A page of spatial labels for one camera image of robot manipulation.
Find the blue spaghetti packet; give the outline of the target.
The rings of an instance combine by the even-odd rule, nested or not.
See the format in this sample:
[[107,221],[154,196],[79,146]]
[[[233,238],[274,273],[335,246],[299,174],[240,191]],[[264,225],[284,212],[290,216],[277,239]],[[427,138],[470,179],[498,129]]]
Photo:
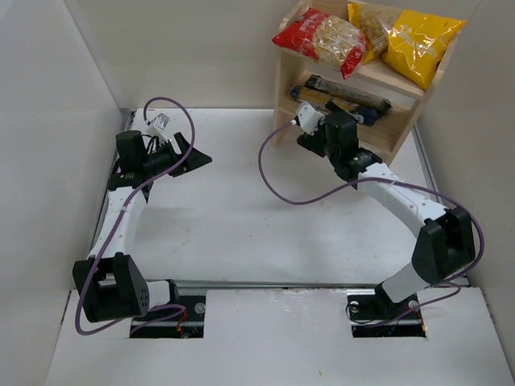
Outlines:
[[345,111],[362,125],[372,126],[379,120],[378,112],[375,109],[348,102],[304,86],[293,87],[290,90],[290,96],[300,103],[309,102],[315,109],[325,115]]
[[391,102],[381,96],[376,96],[370,92],[336,83],[335,81],[326,80],[317,75],[311,75],[304,86],[319,92],[324,92],[331,97],[340,98],[358,105],[363,105],[377,110],[380,114],[388,114],[392,109]]

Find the red clear pasta bag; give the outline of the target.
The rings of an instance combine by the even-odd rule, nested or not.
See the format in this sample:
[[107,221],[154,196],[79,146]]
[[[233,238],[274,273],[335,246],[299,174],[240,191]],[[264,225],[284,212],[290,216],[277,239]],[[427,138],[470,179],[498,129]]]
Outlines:
[[312,7],[272,42],[338,70],[344,79],[354,73],[366,54],[366,38],[357,27]]

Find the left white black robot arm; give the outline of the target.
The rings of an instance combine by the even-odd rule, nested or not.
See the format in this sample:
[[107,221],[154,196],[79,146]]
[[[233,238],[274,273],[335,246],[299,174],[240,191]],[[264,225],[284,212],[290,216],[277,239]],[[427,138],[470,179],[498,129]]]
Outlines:
[[116,136],[118,159],[109,178],[104,222],[89,256],[72,268],[80,307],[90,322],[144,317],[178,301],[171,279],[147,281],[130,255],[154,181],[164,175],[179,177],[212,162],[181,133],[174,139],[175,146],[164,142],[149,151],[137,130]]

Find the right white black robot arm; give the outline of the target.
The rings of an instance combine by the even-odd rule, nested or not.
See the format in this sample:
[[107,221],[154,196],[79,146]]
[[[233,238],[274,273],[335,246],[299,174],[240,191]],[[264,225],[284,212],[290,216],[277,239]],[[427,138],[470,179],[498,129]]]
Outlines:
[[299,145],[327,158],[340,179],[388,209],[416,238],[410,261],[402,269],[379,283],[372,296],[349,300],[351,317],[359,322],[396,318],[419,290],[439,284],[475,260],[470,214],[402,186],[379,156],[359,145],[350,114],[324,115],[304,105],[295,123],[303,130]]

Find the yellow clear fusilli pasta bag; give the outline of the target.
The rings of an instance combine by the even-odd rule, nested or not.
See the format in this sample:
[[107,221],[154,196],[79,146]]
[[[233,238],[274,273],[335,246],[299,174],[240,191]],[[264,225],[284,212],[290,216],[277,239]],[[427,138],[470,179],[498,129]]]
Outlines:
[[389,33],[402,10],[391,6],[368,3],[349,3],[348,20],[365,36],[364,63],[379,57],[388,48]]

